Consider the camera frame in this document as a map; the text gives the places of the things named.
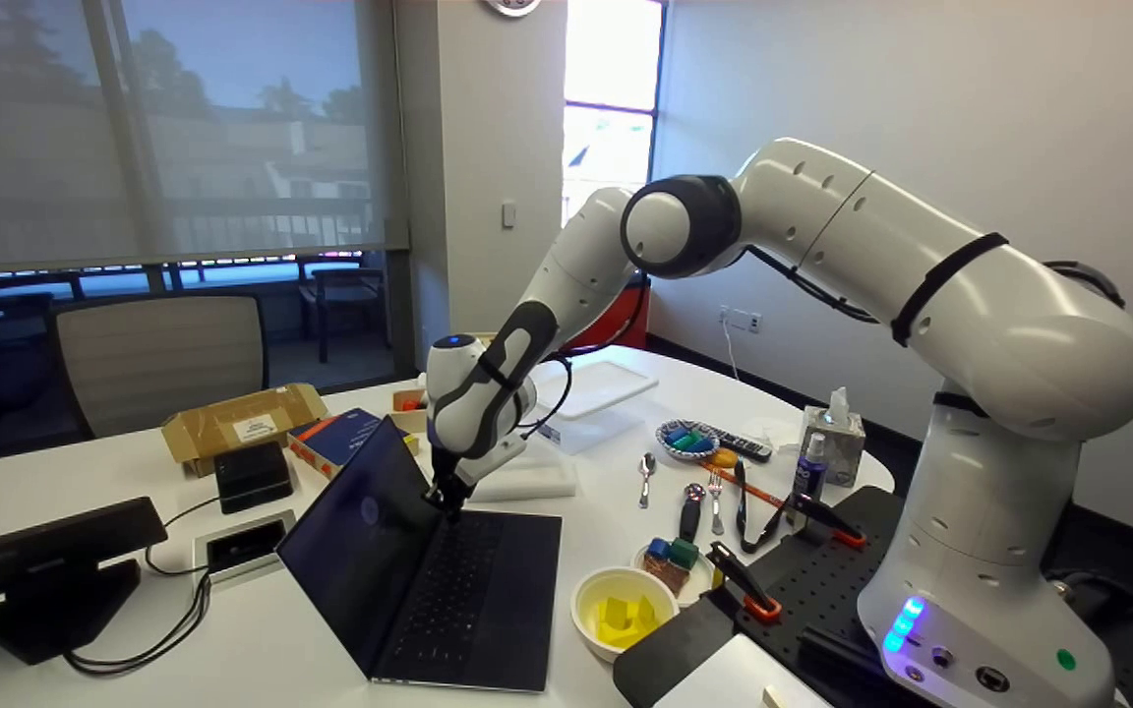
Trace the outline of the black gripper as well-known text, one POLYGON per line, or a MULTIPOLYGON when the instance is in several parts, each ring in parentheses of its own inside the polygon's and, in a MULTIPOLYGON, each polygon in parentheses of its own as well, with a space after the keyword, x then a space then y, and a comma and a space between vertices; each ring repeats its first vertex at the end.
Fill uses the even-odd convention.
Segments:
POLYGON ((432 505, 444 516, 457 516, 470 494, 474 494, 474 478, 462 476, 462 456, 449 448, 437 448, 432 451, 432 505))

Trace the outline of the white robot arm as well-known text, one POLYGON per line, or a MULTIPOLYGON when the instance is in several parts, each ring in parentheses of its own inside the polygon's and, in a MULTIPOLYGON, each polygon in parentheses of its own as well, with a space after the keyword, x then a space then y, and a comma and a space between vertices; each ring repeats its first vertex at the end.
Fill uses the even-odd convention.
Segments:
POLYGON ((1133 421, 1133 316, 1057 262, 806 139, 735 172, 597 187, 480 349, 429 358, 432 498, 462 509, 516 434, 524 376, 634 273, 778 256, 929 389, 889 549, 855 615, 880 672, 942 708, 1108 708, 1106 642, 1042 577, 1082 448, 1133 421))

